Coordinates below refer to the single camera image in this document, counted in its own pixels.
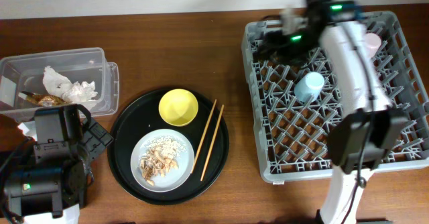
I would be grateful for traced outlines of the black round tray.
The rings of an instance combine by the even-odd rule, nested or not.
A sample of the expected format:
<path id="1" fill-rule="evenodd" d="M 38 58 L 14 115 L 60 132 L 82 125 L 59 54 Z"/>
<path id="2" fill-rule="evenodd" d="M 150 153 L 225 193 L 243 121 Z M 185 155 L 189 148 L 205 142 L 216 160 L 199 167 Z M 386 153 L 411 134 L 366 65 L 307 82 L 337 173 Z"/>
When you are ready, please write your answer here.
<path id="1" fill-rule="evenodd" d="M 175 205 L 197 197 L 220 176 L 229 153 L 229 132 L 213 103 L 193 92 L 196 117 L 182 127 L 166 123 L 159 111 L 167 89 L 138 97 L 118 116 L 108 149 L 111 172 L 135 198 Z"/>

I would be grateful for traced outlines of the white tissue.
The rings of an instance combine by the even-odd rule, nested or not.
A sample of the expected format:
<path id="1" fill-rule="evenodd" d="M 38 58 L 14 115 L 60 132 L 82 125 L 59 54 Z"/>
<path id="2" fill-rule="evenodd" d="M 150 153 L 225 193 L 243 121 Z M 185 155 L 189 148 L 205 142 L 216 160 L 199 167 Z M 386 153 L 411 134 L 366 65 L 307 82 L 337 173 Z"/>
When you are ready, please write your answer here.
<path id="1" fill-rule="evenodd" d="M 91 110 L 96 106 L 95 82 L 72 83 L 67 77 L 57 73 L 51 66 L 44 69 L 42 83 L 50 95 L 60 97 L 68 103 L 79 103 Z"/>

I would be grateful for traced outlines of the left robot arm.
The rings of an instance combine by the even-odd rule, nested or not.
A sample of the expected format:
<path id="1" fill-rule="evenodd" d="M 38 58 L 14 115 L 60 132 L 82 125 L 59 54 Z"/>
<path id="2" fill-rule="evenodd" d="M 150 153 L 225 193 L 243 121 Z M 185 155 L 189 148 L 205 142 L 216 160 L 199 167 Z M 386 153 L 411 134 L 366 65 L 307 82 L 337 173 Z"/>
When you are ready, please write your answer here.
<path id="1" fill-rule="evenodd" d="M 113 137 L 79 104 L 40 108 L 19 128 L 31 145 L 1 153 L 1 214 L 10 223 L 77 224 L 91 164 Z"/>

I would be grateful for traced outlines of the white plate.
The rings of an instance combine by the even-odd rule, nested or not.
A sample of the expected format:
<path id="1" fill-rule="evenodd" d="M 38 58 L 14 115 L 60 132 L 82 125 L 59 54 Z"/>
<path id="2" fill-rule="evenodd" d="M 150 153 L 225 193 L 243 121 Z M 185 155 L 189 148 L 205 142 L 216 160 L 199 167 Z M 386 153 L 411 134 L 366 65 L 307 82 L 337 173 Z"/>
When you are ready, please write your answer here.
<path id="1" fill-rule="evenodd" d="M 185 135 L 158 129 L 143 136 L 129 161 L 138 185 L 150 192 L 169 192 L 183 185 L 194 164 L 194 150 Z"/>

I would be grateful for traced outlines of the yellow bowl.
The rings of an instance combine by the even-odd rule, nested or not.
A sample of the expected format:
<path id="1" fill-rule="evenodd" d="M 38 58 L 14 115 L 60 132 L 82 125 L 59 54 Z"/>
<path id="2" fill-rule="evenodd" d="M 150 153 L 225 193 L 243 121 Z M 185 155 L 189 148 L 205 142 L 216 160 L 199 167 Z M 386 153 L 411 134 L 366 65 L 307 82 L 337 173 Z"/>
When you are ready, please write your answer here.
<path id="1" fill-rule="evenodd" d="M 162 96 L 158 111 L 166 123 L 183 127 L 197 116 L 198 101 L 195 95 L 186 89 L 173 89 Z"/>

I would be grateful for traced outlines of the food scraps on plate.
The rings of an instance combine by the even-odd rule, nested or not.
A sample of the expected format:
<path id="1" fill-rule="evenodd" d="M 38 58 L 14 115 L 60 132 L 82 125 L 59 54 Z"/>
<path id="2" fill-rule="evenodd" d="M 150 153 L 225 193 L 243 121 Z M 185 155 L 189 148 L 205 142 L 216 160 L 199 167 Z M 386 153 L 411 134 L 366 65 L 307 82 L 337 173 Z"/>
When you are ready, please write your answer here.
<path id="1" fill-rule="evenodd" d="M 146 152 L 139 159 L 139 170 L 150 186 L 156 185 L 156 176 L 165 177 L 172 169 L 178 170 L 180 154 L 186 153 L 185 146 L 168 135 L 151 139 L 146 147 Z"/>

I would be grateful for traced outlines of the pink cup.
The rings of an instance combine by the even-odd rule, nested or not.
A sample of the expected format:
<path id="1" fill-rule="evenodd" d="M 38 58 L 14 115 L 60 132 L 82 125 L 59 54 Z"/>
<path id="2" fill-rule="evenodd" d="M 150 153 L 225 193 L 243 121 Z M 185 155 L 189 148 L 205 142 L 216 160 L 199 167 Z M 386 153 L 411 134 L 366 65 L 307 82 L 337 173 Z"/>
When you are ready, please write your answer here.
<path id="1" fill-rule="evenodd" d="M 364 41 L 368 57 L 374 57 L 381 47 L 381 38 L 377 34 L 366 33 L 364 35 Z"/>

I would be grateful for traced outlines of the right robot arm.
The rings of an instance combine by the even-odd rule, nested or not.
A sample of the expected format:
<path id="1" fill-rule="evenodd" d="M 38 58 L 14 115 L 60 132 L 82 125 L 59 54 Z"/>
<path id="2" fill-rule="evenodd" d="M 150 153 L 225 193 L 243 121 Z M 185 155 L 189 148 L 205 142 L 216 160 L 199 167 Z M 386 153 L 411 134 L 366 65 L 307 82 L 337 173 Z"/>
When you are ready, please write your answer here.
<path id="1" fill-rule="evenodd" d="M 368 180 L 408 122 L 382 88 L 371 61 L 377 48 L 361 18 L 354 0 L 306 0 L 305 23 L 283 18 L 282 29 L 264 35 L 255 53 L 258 60 L 294 65 L 318 46 L 336 74 L 343 119 L 328 135 L 332 180 L 316 223 L 356 223 Z"/>

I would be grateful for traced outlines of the wooden chopstick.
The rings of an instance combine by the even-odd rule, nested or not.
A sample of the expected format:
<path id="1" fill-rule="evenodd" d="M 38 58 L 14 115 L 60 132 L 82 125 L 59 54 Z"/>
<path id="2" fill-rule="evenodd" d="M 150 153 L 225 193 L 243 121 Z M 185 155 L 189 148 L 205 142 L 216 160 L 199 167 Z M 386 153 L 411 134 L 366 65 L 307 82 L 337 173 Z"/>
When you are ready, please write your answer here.
<path id="1" fill-rule="evenodd" d="M 208 149 L 208 153 L 207 153 L 207 156 L 206 156 L 206 160 L 205 160 L 205 163 L 204 163 L 204 168 L 203 168 L 202 174 L 200 176 L 200 181 L 201 182 L 204 180 L 204 176 L 206 174 L 206 169 L 208 167 L 208 163 L 210 162 L 210 157 L 211 157 L 211 154 L 212 154 L 212 149 L 214 147 L 215 140 L 217 138 L 217 133 L 218 133 L 218 130 L 219 130 L 219 126 L 221 124 L 221 119 L 222 119 L 224 108 L 225 108 L 225 105 L 221 105 L 221 110 L 219 112 L 219 116 L 218 116 L 218 119 L 217 119 L 217 124 L 215 126 L 214 133 L 212 135 L 212 139 L 211 139 L 210 146 L 209 146 L 209 149 Z"/>
<path id="2" fill-rule="evenodd" d="M 194 158 L 194 163 L 193 163 L 193 165 L 192 165 L 191 174 L 194 172 L 194 169 L 195 169 L 195 167 L 196 167 L 196 163 L 197 163 L 197 161 L 198 161 L 198 157 L 199 157 L 199 155 L 200 155 L 200 151 L 201 151 L 201 149 L 202 149 L 202 145 L 203 145 L 203 143 L 204 143 L 204 139 L 205 139 L 205 136 L 206 136 L 206 133 L 207 133 L 208 127 L 209 127 L 209 125 L 210 125 L 210 121 L 211 121 L 211 118 L 212 118 L 212 115 L 213 115 L 213 113 L 214 113 L 214 110 L 215 110 L 216 105 L 217 105 L 217 99 L 215 99 L 215 100 L 214 100 L 214 103 L 213 103 L 213 105 L 212 105 L 212 108 L 211 108 L 211 110 L 210 110 L 210 113 L 209 113 L 208 118 L 207 118 L 207 121 L 206 121 L 206 125 L 204 126 L 204 131 L 203 131 L 203 133 L 202 133 L 202 135 L 201 135 L 201 139 L 200 139 L 200 142 L 199 142 L 199 145 L 198 145 L 198 148 L 197 148 L 196 154 L 195 154 L 195 158 Z"/>

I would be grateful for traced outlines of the clear plastic waste bin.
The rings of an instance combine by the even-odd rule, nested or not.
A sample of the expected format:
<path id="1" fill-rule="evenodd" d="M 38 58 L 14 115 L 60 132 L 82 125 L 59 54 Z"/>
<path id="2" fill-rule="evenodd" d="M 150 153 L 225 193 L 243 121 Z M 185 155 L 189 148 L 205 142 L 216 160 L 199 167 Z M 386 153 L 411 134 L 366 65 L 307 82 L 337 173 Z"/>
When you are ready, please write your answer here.
<path id="1" fill-rule="evenodd" d="M 92 116 L 112 115 L 119 105 L 119 69 L 102 48 L 82 48 L 1 60 L 1 114 L 29 121 L 39 105 L 27 94 L 50 95 L 84 105 Z"/>

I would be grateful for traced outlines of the light blue cup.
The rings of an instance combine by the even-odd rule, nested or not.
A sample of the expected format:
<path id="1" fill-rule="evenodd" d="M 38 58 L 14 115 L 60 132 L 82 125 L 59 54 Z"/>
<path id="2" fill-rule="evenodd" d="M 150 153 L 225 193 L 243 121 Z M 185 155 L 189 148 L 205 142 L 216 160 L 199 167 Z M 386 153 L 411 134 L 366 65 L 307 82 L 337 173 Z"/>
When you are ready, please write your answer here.
<path id="1" fill-rule="evenodd" d="M 306 103 L 317 99 L 324 86 L 324 77 L 318 72 L 309 72 L 295 86 L 297 100 Z"/>

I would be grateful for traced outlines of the grey plastic dishwasher rack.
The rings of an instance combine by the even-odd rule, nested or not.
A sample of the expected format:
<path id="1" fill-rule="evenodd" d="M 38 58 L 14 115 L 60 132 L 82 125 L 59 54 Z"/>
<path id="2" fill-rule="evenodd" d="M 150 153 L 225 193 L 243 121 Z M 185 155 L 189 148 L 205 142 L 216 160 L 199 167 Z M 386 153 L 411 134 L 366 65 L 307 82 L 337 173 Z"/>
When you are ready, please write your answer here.
<path id="1" fill-rule="evenodd" d="M 391 172 L 428 166 L 428 95 L 395 13 L 366 13 L 368 32 L 381 40 L 372 61 L 386 95 L 403 110 L 408 122 L 379 165 Z M 304 55 L 304 67 L 258 61 L 255 53 L 263 36 L 279 28 L 279 21 L 257 21 L 245 27 L 241 50 L 251 104 L 259 171 L 264 181 L 313 180 L 331 176 L 326 139 L 343 115 L 341 94 L 332 64 L 320 48 Z M 296 84 L 309 72 L 324 77 L 324 86 L 313 102 L 300 102 Z"/>

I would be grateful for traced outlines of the gold foil wrapper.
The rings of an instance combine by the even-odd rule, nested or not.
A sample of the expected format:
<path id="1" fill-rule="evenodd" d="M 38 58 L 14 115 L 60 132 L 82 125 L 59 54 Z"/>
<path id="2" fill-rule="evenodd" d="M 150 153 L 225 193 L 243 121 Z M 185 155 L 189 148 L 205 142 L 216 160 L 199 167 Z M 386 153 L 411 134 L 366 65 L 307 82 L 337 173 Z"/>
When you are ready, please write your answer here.
<path id="1" fill-rule="evenodd" d="M 30 102 L 33 105 L 41 106 L 41 107 L 52 107 L 57 105 L 65 105 L 68 104 L 65 100 L 60 97 L 54 95 L 44 95 L 38 93 L 31 93 L 27 91 L 22 91 L 18 94 L 23 100 Z"/>

